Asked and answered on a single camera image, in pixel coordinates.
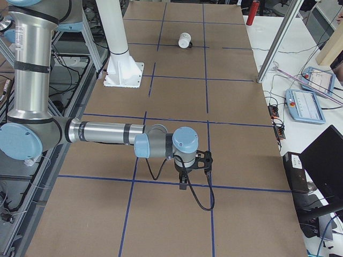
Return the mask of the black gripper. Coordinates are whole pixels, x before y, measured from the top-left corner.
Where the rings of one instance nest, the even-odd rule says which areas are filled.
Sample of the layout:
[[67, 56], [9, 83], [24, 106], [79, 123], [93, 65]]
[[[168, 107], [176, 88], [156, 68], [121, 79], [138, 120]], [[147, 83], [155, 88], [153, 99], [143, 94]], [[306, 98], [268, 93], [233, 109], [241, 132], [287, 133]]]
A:
[[186, 190], [188, 180], [187, 180], [187, 176], [183, 172], [190, 173], [193, 170], [200, 169], [198, 165], [198, 161], [194, 161], [192, 165], [190, 165], [190, 163], [184, 163], [184, 166], [183, 166], [181, 161], [174, 160], [174, 166], [175, 166], [175, 169], [180, 173], [179, 174], [179, 189]]

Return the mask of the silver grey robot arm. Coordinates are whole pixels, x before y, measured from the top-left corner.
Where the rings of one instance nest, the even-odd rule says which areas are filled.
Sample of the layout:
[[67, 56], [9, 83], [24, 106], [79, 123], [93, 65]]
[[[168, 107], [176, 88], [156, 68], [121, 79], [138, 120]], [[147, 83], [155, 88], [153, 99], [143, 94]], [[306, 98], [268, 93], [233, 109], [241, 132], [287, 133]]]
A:
[[51, 39], [62, 26], [83, 25], [81, 1], [9, 1], [16, 23], [14, 107], [1, 127], [1, 151], [16, 160], [35, 158], [45, 150], [72, 142], [132, 145], [139, 158], [173, 159], [180, 188], [191, 185], [197, 169], [198, 135], [189, 127], [168, 133], [162, 125], [83, 122], [48, 112]]

